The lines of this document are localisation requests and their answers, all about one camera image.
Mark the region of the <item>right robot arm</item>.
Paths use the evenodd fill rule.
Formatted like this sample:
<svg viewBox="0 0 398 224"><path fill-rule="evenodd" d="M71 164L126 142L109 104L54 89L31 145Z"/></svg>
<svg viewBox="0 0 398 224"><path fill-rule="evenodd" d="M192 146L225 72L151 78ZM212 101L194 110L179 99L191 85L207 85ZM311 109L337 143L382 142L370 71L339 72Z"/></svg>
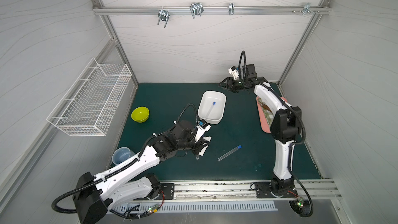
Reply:
<svg viewBox="0 0 398 224"><path fill-rule="evenodd" d="M311 217L314 205L308 191L304 191L306 199L295 193L295 184L302 185L293 174L293 154L296 145L302 145L306 139L305 126L302 121L302 111L291 106L271 87L269 82L256 74L255 66L247 64L246 53L242 51L238 66L229 68L230 77L227 77L219 86L234 93L245 89L254 89L255 95L265 103L267 110L273 115L269 127L276 143L275 165L273 177L269 184L253 183L259 198L273 196L282 198L291 194L294 200L289 201L291 209L300 217Z"/></svg>

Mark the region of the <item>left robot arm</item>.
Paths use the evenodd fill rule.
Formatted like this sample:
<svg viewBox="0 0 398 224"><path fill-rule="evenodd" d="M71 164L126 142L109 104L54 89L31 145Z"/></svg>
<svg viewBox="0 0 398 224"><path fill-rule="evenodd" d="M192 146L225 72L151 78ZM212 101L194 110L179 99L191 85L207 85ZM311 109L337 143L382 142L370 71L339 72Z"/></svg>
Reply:
<svg viewBox="0 0 398 224"><path fill-rule="evenodd" d="M165 200L162 184L155 175L138 180L134 178L175 157L179 151L191 151L195 156L204 154L211 140L205 136L210 124L200 120L197 113L194 115L195 123L178 117L171 128L154 133L137 154L121 164L96 175L90 172L82 175L75 189L53 200L52 210L61 214L77 214L82 224L95 224L109 212L126 220L141 219L156 213L161 204L141 214L133 214L131 210L121 213L114 208L129 200L152 200L156 197Z"/></svg>

